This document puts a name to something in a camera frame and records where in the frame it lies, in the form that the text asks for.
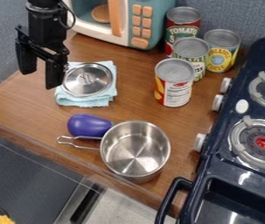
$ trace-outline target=stove knob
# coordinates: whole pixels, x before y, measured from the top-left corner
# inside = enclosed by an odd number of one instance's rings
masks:
[[[249,104],[248,101],[241,99],[236,103],[235,110],[238,114],[244,114],[248,111]]]
[[[214,100],[213,100],[213,104],[212,104],[212,110],[219,112],[222,101],[223,101],[223,95],[222,94],[215,95]]]
[[[224,78],[223,81],[221,82],[221,86],[220,86],[220,92],[223,94],[227,93],[227,90],[230,88],[230,84],[231,84],[232,79],[230,78]]]
[[[193,149],[195,151],[201,152],[205,139],[206,139],[205,134],[198,133],[197,136],[195,137]]]

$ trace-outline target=tomato can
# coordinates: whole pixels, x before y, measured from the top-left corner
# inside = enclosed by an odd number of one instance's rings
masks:
[[[170,57],[177,39],[199,35],[200,14],[192,7],[182,6],[168,10],[166,17],[165,52]]]
[[[193,65],[183,59],[164,59],[155,67],[156,100],[167,107],[181,107],[191,98]]]
[[[178,39],[173,45],[173,50],[172,58],[187,60],[192,63],[195,69],[194,81],[199,81],[205,76],[209,45],[203,39]]]
[[[214,73],[224,73],[232,68],[240,48],[241,38],[229,30],[216,29],[204,36],[210,46],[206,69]]]

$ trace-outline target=microwave door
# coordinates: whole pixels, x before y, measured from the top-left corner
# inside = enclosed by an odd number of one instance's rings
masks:
[[[64,2],[76,16],[74,31],[117,45],[129,45],[128,0],[64,0]],[[92,17],[94,8],[102,4],[108,4],[110,23],[100,23]],[[69,24],[72,23],[72,17],[68,18]]]

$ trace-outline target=pot handle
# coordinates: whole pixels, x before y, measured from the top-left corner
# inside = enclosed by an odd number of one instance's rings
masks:
[[[174,200],[179,190],[190,191],[192,189],[192,182],[186,178],[175,178],[169,191],[166,193],[164,200],[159,207],[156,215],[155,224],[164,224],[165,215],[169,212],[171,203]]]
[[[91,151],[99,151],[100,150],[98,148],[87,147],[87,146],[75,144],[74,141],[77,139],[101,140],[102,138],[98,137],[98,136],[59,136],[56,139],[56,141],[58,144],[70,144],[73,147],[78,148],[78,149],[91,150]]]

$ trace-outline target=oven handle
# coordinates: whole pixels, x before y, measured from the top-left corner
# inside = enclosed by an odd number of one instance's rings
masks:
[[[157,216],[155,219],[155,224],[164,224],[165,215],[169,212],[171,203],[174,200],[177,192],[179,190],[190,191],[192,189],[193,183],[186,178],[175,178],[172,183],[169,191],[166,193],[166,196],[159,207]]]
[[[111,30],[112,30],[112,34],[117,37],[122,36],[120,5],[121,5],[121,2],[119,0],[108,0],[108,10],[109,10]]]

